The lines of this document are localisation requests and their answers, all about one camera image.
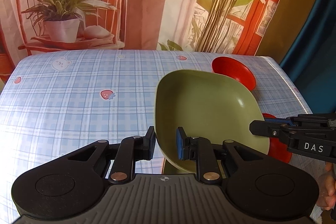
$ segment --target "flower pot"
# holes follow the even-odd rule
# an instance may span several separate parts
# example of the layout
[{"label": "flower pot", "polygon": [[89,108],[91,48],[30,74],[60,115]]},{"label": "flower pot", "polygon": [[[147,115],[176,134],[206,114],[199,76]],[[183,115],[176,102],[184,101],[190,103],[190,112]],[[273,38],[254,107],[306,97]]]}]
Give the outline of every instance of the flower pot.
[{"label": "flower pot", "polygon": [[75,42],[80,20],[78,18],[63,21],[45,21],[50,39],[60,42]]}]

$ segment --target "green bowl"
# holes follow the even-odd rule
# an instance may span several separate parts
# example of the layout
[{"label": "green bowl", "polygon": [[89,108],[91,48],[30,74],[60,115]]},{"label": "green bowl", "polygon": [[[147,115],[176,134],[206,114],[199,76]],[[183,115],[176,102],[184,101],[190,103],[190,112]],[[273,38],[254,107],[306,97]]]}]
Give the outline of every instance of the green bowl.
[{"label": "green bowl", "polygon": [[187,173],[196,172],[191,160],[179,160],[176,129],[187,136],[207,138],[214,144],[235,140],[264,154],[269,138],[249,131],[253,120],[264,120],[252,93],[238,81],[216,73],[177,70],[165,75],[157,85],[155,132],[165,158]]}]

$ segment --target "ribbed gray surface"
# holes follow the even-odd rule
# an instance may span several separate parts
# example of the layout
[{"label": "ribbed gray surface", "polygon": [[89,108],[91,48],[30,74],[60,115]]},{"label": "ribbed gray surface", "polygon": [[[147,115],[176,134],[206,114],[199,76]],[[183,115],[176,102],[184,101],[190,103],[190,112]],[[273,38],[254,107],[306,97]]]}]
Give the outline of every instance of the ribbed gray surface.
[{"label": "ribbed gray surface", "polygon": [[[14,224],[47,222],[23,216]],[[102,200],[82,215],[53,221],[53,224],[107,223],[267,224],[271,222],[244,215],[225,199],[218,186],[201,184],[190,174],[138,174],[126,185],[111,186]],[[277,223],[312,224],[313,222],[307,218]]]}]

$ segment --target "table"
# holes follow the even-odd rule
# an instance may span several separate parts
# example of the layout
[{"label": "table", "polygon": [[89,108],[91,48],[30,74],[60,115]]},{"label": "table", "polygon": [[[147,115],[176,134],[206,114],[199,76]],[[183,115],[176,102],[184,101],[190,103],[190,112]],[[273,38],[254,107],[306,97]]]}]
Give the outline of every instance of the table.
[{"label": "table", "polygon": [[[0,223],[17,217],[11,186],[23,172],[99,139],[142,135],[154,125],[158,81],[179,69],[211,71],[221,54],[179,51],[81,50],[23,59],[0,95]],[[311,113],[288,76],[268,57],[231,57],[256,76],[252,91],[262,112],[276,117]],[[157,146],[138,173],[160,173]],[[290,164],[317,178],[324,163],[293,155]],[[320,211],[315,208],[312,217]]]}]

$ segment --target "human hand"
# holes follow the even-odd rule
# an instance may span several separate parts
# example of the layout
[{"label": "human hand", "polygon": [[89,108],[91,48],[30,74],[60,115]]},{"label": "human hand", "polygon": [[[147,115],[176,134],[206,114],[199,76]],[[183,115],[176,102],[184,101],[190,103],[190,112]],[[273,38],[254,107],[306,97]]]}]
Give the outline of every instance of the human hand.
[{"label": "human hand", "polygon": [[326,173],[318,178],[320,194],[316,205],[321,207],[322,210],[328,211],[334,208],[336,203],[336,181],[334,179],[333,164],[326,162],[325,171]]}]

